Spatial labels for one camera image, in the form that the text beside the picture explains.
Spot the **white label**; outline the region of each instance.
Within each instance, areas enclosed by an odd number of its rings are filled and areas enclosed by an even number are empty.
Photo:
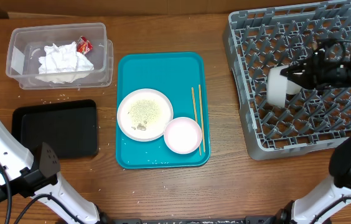
[[[22,75],[24,71],[24,60],[25,55],[18,50],[18,48],[14,47],[14,50],[12,51],[11,68],[20,75]]]

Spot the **black tray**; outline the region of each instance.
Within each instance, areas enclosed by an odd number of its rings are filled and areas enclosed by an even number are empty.
[[[95,156],[98,123],[93,100],[18,108],[12,114],[12,135],[29,150],[46,142],[59,159]]]

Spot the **gray dish rack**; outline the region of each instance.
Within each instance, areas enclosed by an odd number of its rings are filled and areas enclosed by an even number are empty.
[[[301,90],[280,108],[266,102],[270,68],[297,63],[317,39],[351,39],[351,1],[233,12],[223,34],[248,153],[256,160],[337,147],[351,136],[351,88]],[[349,60],[351,44],[345,44]],[[337,60],[341,48],[329,55]]]

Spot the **pink bowl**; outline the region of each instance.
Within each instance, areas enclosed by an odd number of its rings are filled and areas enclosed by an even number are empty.
[[[188,154],[194,152],[202,142],[202,130],[190,118],[176,118],[164,130],[164,142],[173,152]]]

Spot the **clear plastic bin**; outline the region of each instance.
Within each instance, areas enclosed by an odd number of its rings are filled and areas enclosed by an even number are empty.
[[[39,57],[45,56],[45,46],[71,44],[73,41],[77,42],[80,36],[85,36],[93,45],[93,50],[85,55],[94,65],[94,70],[88,71],[89,75],[71,83],[44,82],[36,79],[42,75],[86,74],[86,71],[39,74]],[[6,73],[8,77],[16,79],[24,90],[109,86],[113,73],[113,44],[107,39],[106,27],[102,23],[15,29],[9,41]]]

